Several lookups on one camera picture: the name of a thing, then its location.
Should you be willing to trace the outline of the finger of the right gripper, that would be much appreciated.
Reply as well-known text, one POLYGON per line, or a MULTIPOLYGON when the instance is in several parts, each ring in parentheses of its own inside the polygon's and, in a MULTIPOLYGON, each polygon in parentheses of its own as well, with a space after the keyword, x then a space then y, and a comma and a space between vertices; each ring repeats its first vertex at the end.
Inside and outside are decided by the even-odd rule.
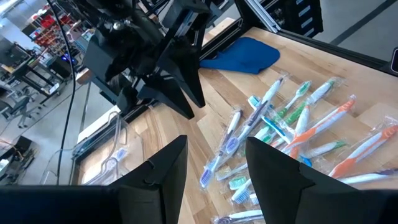
POLYGON ((165 104, 187 119, 195 115, 180 86, 171 75, 143 75, 137 78, 137 98, 153 99, 165 104))
POLYGON ((199 108, 205 106, 205 99, 198 76, 199 53, 187 38, 175 39, 161 58, 161 67, 176 79, 180 88, 199 108))

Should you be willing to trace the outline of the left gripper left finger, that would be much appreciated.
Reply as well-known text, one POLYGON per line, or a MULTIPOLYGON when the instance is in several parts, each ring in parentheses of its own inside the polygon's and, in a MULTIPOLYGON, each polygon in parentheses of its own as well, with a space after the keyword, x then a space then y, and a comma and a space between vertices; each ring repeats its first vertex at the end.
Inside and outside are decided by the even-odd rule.
POLYGON ((1 187, 1 223, 177 223, 187 178, 179 135, 109 185, 1 187))

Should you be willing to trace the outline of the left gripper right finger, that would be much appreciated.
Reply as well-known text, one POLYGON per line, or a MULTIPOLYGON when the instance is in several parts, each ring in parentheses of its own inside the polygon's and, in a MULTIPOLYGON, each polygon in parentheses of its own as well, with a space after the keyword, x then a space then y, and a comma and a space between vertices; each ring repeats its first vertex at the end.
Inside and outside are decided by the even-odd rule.
POLYGON ((396 190, 358 190, 255 137, 246 160, 266 223, 397 223, 396 190))

